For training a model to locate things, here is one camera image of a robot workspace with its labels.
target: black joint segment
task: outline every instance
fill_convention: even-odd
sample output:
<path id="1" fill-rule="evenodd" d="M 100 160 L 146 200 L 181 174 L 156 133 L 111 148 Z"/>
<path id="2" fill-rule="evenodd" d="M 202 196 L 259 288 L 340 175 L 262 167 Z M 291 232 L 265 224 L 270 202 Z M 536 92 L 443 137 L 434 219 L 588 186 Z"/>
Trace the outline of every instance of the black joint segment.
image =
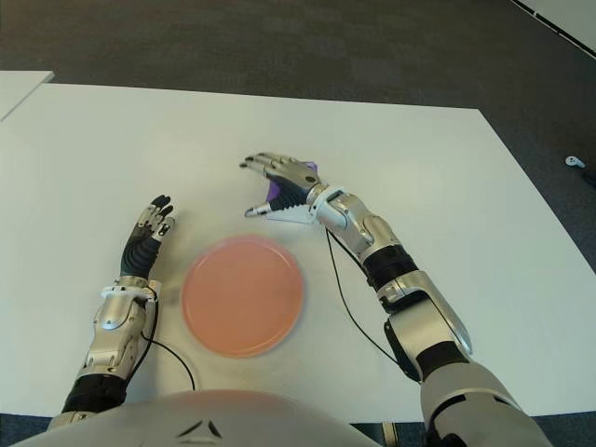
<path id="1" fill-rule="evenodd" d="M 418 270 L 418 267 L 401 245 L 389 245 L 366 258 L 364 269 L 378 291 L 389 281 Z"/>
<path id="2" fill-rule="evenodd" d="M 388 314 L 395 314 L 406 309 L 407 307 L 410 307 L 411 305 L 415 305 L 416 303 L 426 300 L 426 298 L 428 298 L 428 295 L 425 291 L 413 291 L 412 293 L 399 298 L 398 301 L 394 303 L 390 303 L 385 296 L 382 296 L 380 301 L 381 306 Z"/>
<path id="3" fill-rule="evenodd" d="M 425 381 L 433 371 L 442 366 L 468 363 L 468 360 L 454 342 L 440 342 L 418 354 L 416 362 L 422 370 L 422 380 Z"/>
<path id="4" fill-rule="evenodd" d="M 127 396 L 127 381 L 109 374 L 84 375 L 74 382 L 63 413 L 101 413 L 120 406 Z"/>
<path id="5" fill-rule="evenodd" d="M 161 242 L 149 237 L 143 241 L 129 241 L 122 253 L 120 276 L 132 276 L 148 279 L 149 272 L 156 262 Z"/>
<path id="6" fill-rule="evenodd" d="M 401 347 L 400 342 L 398 341 L 398 337 L 396 337 L 395 333 L 393 332 L 393 328 L 391 327 L 391 323 L 389 320 L 386 321 L 384 325 L 385 336 L 387 337 L 387 341 L 393 350 L 393 354 L 395 355 L 395 360 L 400 366 L 401 370 L 404 374 L 406 374 L 409 378 L 414 380 L 415 382 L 420 382 L 420 375 L 418 371 L 415 369 L 413 364 L 408 359 L 403 347 Z"/>
<path id="7" fill-rule="evenodd" d="M 440 437 L 439 432 L 437 431 L 437 427 L 435 426 L 435 419 L 439 414 L 447 410 L 452 405 L 456 403 L 463 402 L 466 400 L 466 397 L 463 395 L 453 396 L 452 398 L 447 399 L 441 405 L 439 405 L 435 411 L 430 416 L 430 423 L 428 424 L 428 431 L 425 435 L 426 446 L 428 447 L 467 447 L 467 444 L 459 438 L 459 436 L 455 435 L 454 433 L 449 433 L 445 435 L 443 438 Z"/>

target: black fingertip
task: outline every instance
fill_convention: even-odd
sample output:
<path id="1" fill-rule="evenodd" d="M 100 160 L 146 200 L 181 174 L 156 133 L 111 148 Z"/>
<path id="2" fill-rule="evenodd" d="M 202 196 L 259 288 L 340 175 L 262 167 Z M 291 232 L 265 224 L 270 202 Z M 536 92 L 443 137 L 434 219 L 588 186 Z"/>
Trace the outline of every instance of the black fingertip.
<path id="1" fill-rule="evenodd" d="M 162 211 L 160 211 L 159 214 L 165 217 L 168 214 L 170 214 L 173 210 L 174 210 L 174 207 L 172 207 L 171 205 L 169 205 L 166 208 L 164 208 Z"/>
<path id="2" fill-rule="evenodd" d="M 155 205 L 157 208 L 164 208 L 166 205 L 169 204 L 170 198 L 169 196 L 164 196 L 163 194 L 157 197 L 153 202 L 152 205 Z"/>
<path id="3" fill-rule="evenodd" d="M 157 196 L 156 198 L 153 199 L 153 202 L 151 202 L 152 205 L 156 205 L 158 206 L 159 203 L 166 198 L 163 194 L 161 196 Z"/>

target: white wall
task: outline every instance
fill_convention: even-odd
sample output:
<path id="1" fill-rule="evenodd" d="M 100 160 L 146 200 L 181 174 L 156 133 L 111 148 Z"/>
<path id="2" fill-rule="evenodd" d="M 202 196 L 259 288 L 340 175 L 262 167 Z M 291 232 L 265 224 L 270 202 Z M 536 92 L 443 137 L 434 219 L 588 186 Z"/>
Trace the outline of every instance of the white wall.
<path id="1" fill-rule="evenodd" d="M 596 0 L 521 0 L 538 14 L 596 50 Z"/>

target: robotic hand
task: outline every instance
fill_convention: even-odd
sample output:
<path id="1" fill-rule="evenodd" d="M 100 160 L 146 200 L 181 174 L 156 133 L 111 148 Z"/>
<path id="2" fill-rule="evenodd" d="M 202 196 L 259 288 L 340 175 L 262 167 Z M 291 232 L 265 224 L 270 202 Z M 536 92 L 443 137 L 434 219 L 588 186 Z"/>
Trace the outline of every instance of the robotic hand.
<path id="1" fill-rule="evenodd" d="M 498 379 L 471 359 L 463 323 L 387 222 L 295 158 L 260 153 L 240 167 L 259 172 L 280 190 L 246 216 L 306 204 L 354 253 L 389 314 L 384 329 L 397 363 L 421 384 L 428 445 L 550 445 Z"/>
<path id="2" fill-rule="evenodd" d="M 102 291 L 103 305 L 93 319 L 94 337 L 62 413 L 49 428 L 71 424 L 120 405 L 136 371 L 145 307 L 156 303 L 153 267 L 163 238 L 174 225 L 168 196 L 159 196 L 135 223 L 120 262 L 120 277 Z"/>

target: white table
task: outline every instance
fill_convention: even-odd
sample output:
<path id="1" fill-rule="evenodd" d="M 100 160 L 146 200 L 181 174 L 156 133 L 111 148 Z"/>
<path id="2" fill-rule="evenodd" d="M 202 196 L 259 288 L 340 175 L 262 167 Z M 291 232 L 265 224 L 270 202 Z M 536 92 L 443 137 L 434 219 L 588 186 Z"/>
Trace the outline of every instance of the white table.
<path id="1" fill-rule="evenodd" d="M 267 184 L 237 163 L 260 151 L 315 160 L 385 216 L 525 411 L 596 410 L 596 277 L 477 110 L 42 85 L 0 129 L 0 412 L 60 410 L 129 229 L 167 193 L 178 225 L 152 275 L 156 338 L 199 386 L 272 391 L 349 422 L 421 420 L 418 385 L 349 321 L 322 228 L 243 218 Z M 272 351 L 224 359 L 189 335 L 180 287 L 210 244 L 246 233 L 293 253 L 305 307 Z M 336 256 L 355 317 L 388 349 L 373 290 Z M 130 400 L 188 388 L 175 359 L 150 352 Z"/>
<path id="2" fill-rule="evenodd" d="M 0 122 L 40 84 L 49 82 L 52 77 L 52 72 L 0 71 Z"/>

